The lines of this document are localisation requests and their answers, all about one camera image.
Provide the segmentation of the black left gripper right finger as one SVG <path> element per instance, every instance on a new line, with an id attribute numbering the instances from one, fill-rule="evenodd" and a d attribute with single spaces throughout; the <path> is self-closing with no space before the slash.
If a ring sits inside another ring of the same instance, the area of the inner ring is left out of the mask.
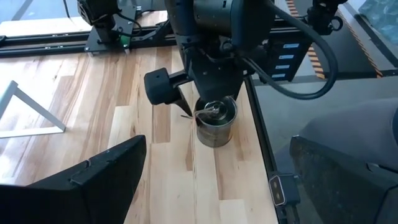
<path id="1" fill-rule="evenodd" d="M 398 224 L 398 172 L 300 136 L 290 156 L 324 224 Z"/>

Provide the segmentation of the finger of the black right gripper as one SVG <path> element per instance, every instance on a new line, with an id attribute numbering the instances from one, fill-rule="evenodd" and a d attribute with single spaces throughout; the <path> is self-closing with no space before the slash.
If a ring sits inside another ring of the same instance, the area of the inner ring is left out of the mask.
<path id="1" fill-rule="evenodd" d="M 191 81 L 184 70 L 169 74 L 165 67 L 144 75 L 146 95 L 152 105 L 175 104 L 188 116 L 193 116 L 192 111 L 179 86 Z"/>

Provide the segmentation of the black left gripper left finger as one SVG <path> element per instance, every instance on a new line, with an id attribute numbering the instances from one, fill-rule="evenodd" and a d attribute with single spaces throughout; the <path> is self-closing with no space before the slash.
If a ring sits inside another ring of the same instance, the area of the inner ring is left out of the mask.
<path id="1" fill-rule="evenodd" d="M 0 184 L 0 224 L 123 224 L 145 159 L 137 135 L 32 184 Z"/>

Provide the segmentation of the black box with blue labels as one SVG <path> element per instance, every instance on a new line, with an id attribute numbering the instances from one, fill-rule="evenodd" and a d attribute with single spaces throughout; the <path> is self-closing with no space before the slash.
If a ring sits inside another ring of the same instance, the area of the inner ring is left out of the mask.
<path id="1" fill-rule="evenodd" d="M 271 32 L 265 72 L 275 81 L 292 81 L 311 44 L 301 31 Z"/>

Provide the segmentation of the white perforated metal shelf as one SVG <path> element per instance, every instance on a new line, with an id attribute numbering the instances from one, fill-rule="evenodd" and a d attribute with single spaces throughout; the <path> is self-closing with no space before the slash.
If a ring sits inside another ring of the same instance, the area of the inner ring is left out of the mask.
<path id="1" fill-rule="evenodd" d="M 7 83 L 0 85 L 0 119 L 2 118 L 13 96 L 17 97 L 26 105 L 30 106 L 34 111 L 38 112 L 39 115 L 50 121 L 53 126 L 47 128 L 0 131 L 0 139 L 38 136 L 46 134 L 59 134 L 65 132 L 66 126 L 52 113 L 39 105 L 38 102 L 33 100 L 29 95 L 22 91 L 19 88 L 18 83 L 14 80 L 8 81 Z"/>

